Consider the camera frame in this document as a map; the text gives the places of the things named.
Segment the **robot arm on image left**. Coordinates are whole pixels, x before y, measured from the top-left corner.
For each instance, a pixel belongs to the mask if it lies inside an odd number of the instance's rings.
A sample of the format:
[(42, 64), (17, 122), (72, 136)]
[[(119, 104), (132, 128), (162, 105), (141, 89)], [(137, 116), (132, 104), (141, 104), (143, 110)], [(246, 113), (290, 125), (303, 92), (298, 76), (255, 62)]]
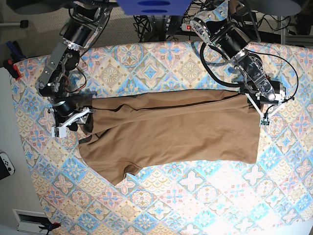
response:
[(86, 83), (72, 91), (69, 77), (105, 29), (115, 6), (108, 0), (77, 0), (68, 9), (70, 19), (60, 32), (63, 40), (36, 81), (38, 94), (51, 104), (48, 112), (54, 120), (53, 137), (65, 138), (67, 130), (76, 132), (79, 125), (90, 122), (94, 109), (82, 105), (86, 97), (78, 94)]

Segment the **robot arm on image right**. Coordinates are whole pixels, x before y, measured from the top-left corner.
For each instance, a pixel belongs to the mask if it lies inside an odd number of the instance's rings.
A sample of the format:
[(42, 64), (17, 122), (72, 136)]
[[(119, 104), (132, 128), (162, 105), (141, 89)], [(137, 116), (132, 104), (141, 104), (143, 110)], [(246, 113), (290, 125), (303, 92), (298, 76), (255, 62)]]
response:
[[(212, 8), (205, 7), (194, 15), (190, 25), (203, 41), (200, 60), (208, 74), (218, 84), (237, 88), (239, 93), (246, 95), (260, 115), (260, 125), (268, 126), (270, 118), (285, 103), (294, 100), (295, 95), (287, 95), (282, 82), (273, 81), (266, 74), (261, 53), (246, 48), (250, 38), (232, 21), (228, 1)], [(204, 58), (206, 47), (220, 54), (225, 61), (232, 62), (243, 78), (231, 83), (220, 80)]]

